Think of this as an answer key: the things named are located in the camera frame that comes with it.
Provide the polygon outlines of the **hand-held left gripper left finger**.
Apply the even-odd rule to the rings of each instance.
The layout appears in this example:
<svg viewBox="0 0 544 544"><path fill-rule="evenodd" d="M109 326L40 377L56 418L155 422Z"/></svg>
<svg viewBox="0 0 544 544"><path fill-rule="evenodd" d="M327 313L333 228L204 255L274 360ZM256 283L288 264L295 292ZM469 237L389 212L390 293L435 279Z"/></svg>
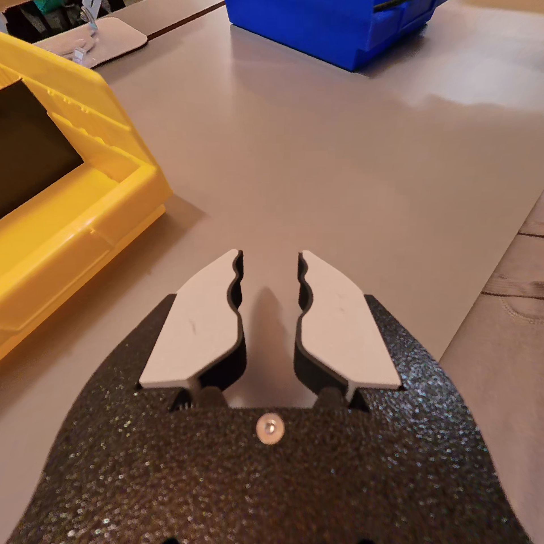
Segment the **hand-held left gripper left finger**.
<svg viewBox="0 0 544 544"><path fill-rule="evenodd" d="M144 389L227 390L244 374L239 312L243 252L231 249L193 275L175 298L139 378Z"/></svg>

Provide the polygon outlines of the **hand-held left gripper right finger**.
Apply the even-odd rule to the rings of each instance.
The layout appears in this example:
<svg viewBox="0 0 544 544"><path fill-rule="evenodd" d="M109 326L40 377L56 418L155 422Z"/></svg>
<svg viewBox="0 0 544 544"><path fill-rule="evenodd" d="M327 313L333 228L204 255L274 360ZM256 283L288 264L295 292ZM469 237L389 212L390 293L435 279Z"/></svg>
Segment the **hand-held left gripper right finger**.
<svg viewBox="0 0 544 544"><path fill-rule="evenodd" d="M348 406L356 406L365 390L402 392L362 289L309 250L299 252L297 259L297 379L316 396L332 390Z"/></svg>

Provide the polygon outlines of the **yellow plastic bin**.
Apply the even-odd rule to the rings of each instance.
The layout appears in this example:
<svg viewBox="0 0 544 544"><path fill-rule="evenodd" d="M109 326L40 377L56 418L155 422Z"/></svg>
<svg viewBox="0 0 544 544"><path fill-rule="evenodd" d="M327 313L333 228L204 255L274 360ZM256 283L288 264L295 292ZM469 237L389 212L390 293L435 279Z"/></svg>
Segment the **yellow plastic bin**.
<svg viewBox="0 0 544 544"><path fill-rule="evenodd" d="M142 234L173 194L95 71L1 34L1 89L22 80L83 164L1 218L1 358Z"/></svg>

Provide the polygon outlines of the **black card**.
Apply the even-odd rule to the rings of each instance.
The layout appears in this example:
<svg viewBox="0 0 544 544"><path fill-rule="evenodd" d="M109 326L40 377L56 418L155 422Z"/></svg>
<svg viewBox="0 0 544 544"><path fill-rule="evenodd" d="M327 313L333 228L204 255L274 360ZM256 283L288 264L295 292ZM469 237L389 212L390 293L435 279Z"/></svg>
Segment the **black card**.
<svg viewBox="0 0 544 544"><path fill-rule="evenodd" d="M1 89L1 218L82 164L22 80Z"/></svg>

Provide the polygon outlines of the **beige rounded board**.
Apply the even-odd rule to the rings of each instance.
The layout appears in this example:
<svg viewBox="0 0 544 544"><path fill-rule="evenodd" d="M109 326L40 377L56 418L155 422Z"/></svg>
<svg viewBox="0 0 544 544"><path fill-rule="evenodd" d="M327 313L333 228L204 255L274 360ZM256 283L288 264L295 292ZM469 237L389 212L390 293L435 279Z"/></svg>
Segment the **beige rounded board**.
<svg viewBox="0 0 544 544"><path fill-rule="evenodd" d="M136 51L147 42L148 39L142 32L116 17L106 17L97 20L95 25L81 25L43 39L36 45L92 69Z"/></svg>

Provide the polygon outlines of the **blue plastic bin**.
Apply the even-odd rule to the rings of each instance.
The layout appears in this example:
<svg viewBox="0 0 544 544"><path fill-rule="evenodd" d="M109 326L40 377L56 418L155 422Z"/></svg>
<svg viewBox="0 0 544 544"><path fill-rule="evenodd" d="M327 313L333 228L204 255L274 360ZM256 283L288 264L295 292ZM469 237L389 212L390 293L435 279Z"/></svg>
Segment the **blue plastic bin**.
<svg viewBox="0 0 544 544"><path fill-rule="evenodd" d="M230 23L353 72L421 30L444 1L225 1Z"/></svg>

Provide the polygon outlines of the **clear plastic clip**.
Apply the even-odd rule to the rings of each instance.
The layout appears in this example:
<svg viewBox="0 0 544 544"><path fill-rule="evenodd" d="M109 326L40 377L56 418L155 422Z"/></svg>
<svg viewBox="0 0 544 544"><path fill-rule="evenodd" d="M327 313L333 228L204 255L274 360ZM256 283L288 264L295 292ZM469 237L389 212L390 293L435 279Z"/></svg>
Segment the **clear plastic clip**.
<svg viewBox="0 0 544 544"><path fill-rule="evenodd" d="M87 63L90 52L98 44L99 29L97 19L101 4L102 1L82 1L80 17L85 25L78 29L76 36L73 38L71 53L72 60L79 65Z"/></svg>

